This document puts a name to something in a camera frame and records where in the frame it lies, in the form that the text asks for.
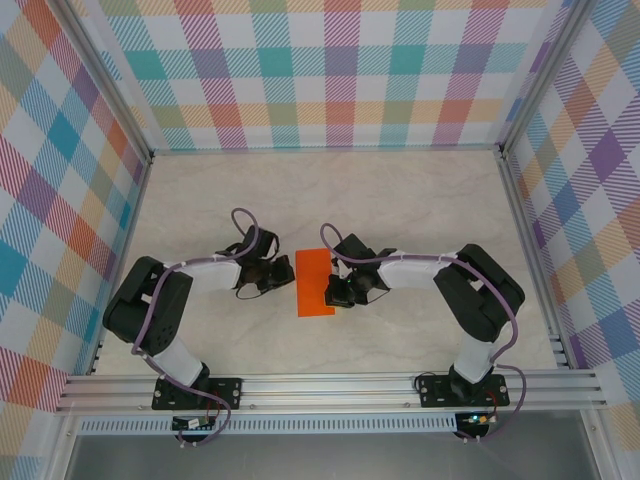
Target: metal rail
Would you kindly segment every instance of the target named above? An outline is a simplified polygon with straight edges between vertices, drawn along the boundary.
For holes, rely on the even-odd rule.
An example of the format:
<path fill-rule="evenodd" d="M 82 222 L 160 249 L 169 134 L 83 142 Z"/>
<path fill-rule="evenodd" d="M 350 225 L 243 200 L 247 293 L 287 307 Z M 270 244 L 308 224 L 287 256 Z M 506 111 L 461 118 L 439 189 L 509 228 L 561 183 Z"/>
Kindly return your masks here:
<path fill-rule="evenodd" d="M 522 393 L 520 377 L 500 371 L 507 381 L 511 406 Z M 468 412 L 473 408 L 422 409 L 413 391 L 415 373 L 245 375 L 240 409 L 234 415 L 392 413 L 409 411 Z M 529 370 L 523 410 L 582 410 L 606 406 L 600 383 L 591 370 Z M 58 404 L 58 414 L 166 415 L 151 410 L 155 376 L 70 377 Z M 197 411 L 181 411 L 196 415 Z"/>

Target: marble-patterned surface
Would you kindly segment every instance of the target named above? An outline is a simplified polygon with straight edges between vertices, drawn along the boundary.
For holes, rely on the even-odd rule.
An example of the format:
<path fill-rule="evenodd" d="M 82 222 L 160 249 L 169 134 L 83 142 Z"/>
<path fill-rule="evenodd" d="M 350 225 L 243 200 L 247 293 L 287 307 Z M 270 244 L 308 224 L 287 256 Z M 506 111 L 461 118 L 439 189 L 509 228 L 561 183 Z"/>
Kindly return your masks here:
<path fill-rule="evenodd" d="M 322 152 L 159 157 L 126 271 L 138 257 L 183 260 L 239 240 L 229 219 L 249 208 L 295 251 L 318 248 L 324 221 L 375 251 L 444 253 L 482 245 L 522 285 L 520 339 L 501 361 L 555 361 L 493 154 Z M 503 332 L 503 340 L 510 335 Z M 180 336 L 217 373 L 446 370 L 461 329 L 437 291 L 394 290 L 368 307 L 298 318 L 295 285 L 259 299 L 192 296 Z M 108 334 L 98 374 L 148 373 L 130 345 Z"/>

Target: orange foam block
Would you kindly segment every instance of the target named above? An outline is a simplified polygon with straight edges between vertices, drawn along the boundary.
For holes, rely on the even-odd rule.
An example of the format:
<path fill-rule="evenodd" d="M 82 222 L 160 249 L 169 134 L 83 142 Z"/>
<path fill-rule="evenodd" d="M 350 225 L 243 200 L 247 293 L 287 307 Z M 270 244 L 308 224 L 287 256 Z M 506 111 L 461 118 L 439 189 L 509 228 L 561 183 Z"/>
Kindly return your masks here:
<path fill-rule="evenodd" d="M 335 314 L 335 308 L 324 304 L 324 291 L 329 284 L 330 273 L 331 254 L 326 248 L 296 252 L 298 317 Z"/>

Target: colorful plaid backdrop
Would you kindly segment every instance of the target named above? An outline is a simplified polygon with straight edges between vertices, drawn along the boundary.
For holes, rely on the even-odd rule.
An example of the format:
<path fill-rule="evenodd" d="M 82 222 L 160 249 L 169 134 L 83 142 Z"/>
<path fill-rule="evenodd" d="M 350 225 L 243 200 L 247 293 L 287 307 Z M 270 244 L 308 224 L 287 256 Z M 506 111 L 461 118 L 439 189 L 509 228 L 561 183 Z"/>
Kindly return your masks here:
<path fill-rule="evenodd" d="M 561 3 L 74 0 L 172 150 L 492 144 Z"/>
<path fill-rule="evenodd" d="M 581 367 L 602 375 L 640 471 L 640 1 L 600 0 L 515 149 Z"/>
<path fill-rule="evenodd" d="M 83 373 L 142 163 L 45 0 L 0 0 L 0 479 Z"/>

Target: black mounting plate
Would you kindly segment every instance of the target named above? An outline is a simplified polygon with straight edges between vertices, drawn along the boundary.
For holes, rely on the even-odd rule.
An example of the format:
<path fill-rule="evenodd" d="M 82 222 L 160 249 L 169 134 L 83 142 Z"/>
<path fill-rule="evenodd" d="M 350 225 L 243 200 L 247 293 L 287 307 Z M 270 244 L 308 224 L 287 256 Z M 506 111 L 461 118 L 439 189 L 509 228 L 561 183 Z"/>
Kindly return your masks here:
<path fill-rule="evenodd" d="M 416 378 L 414 385 L 420 394 L 420 406 L 422 408 L 434 407 L 493 407 L 491 395 L 486 393 L 478 395 L 472 401 L 463 402 L 451 391 L 449 375 L 423 374 Z M 483 392 L 491 392 L 495 395 L 497 406 L 509 405 L 509 392 L 503 375 L 490 375 L 484 385 Z"/>
<path fill-rule="evenodd" d="M 207 388 L 203 391 L 217 395 L 225 400 L 231 410 L 240 408 L 242 395 L 241 378 L 214 378 L 209 377 Z M 207 410 L 208 401 L 198 395 L 187 393 L 184 390 L 170 384 L 166 380 L 156 382 L 152 410 Z"/>

